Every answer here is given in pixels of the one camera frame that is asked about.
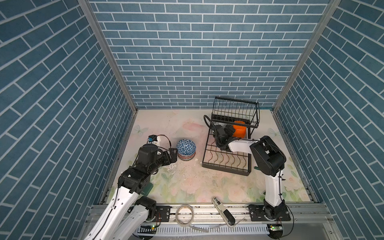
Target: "brick wall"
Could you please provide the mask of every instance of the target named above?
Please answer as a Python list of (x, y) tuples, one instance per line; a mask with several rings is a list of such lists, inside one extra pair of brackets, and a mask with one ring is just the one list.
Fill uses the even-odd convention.
[(0, 1), (0, 239), (76, 239), (131, 114), (76, 0)]
[(277, 112), (344, 239), (383, 239), (383, 12), (342, 0)]
[(139, 108), (271, 108), (328, 0), (91, 2)]

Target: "orange container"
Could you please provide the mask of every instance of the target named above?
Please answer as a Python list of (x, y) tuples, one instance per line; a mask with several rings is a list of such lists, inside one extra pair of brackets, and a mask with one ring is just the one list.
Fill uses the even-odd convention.
[[(245, 124), (245, 122), (243, 121), (235, 121), (235, 123)], [(247, 129), (246, 127), (234, 125), (233, 128), (235, 129), (235, 133), (233, 134), (233, 137), (241, 137), (241, 138), (245, 137), (245, 130)]]

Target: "dish drying rack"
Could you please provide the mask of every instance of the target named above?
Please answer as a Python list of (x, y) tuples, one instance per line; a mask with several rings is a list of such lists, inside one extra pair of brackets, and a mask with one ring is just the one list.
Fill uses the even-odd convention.
[[(245, 138), (250, 138), (254, 129), (259, 125), (259, 116), (260, 109), (257, 102), (215, 97), (211, 120), (225, 124), (243, 121), (244, 124), (236, 123), (236, 125), (245, 126), (247, 128)], [(252, 170), (251, 160), (251, 155), (244, 152), (220, 150), (216, 146), (212, 130), (209, 129), (202, 162), (203, 167), (248, 176)]]

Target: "floral mat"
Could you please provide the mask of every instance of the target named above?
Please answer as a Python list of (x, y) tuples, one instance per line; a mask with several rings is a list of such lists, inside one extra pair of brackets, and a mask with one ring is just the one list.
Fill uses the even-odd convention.
[[(117, 186), (120, 174), (132, 165), (139, 148), (146, 143), (149, 135), (164, 134), (171, 140), (172, 147), (181, 139), (190, 139), (196, 144), (196, 155), (190, 161), (178, 160), (175, 164), (164, 166), (151, 177), (153, 189), (148, 197), (158, 203), (198, 203), (211, 202), (218, 197), (223, 202), (262, 202), (265, 192), (264, 175), (254, 169), (241, 176), (202, 167), (202, 159), (207, 141), (208, 127), (203, 115), (212, 110), (139, 110), (129, 137), (125, 152), (118, 168), (112, 188)], [(260, 110), (260, 124), (252, 138), (270, 136), (287, 157), (283, 170), (283, 196), (288, 202), (309, 201), (304, 185), (296, 167), (281, 138), (277, 125), (269, 110)], [(161, 146), (168, 148), (168, 141)]]

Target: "blue patterned bowl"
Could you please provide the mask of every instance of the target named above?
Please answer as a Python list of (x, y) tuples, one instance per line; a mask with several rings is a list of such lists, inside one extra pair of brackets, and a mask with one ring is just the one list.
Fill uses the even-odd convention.
[(196, 152), (196, 145), (191, 140), (183, 139), (177, 143), (177, 151), (180, 155), (189, 156)]

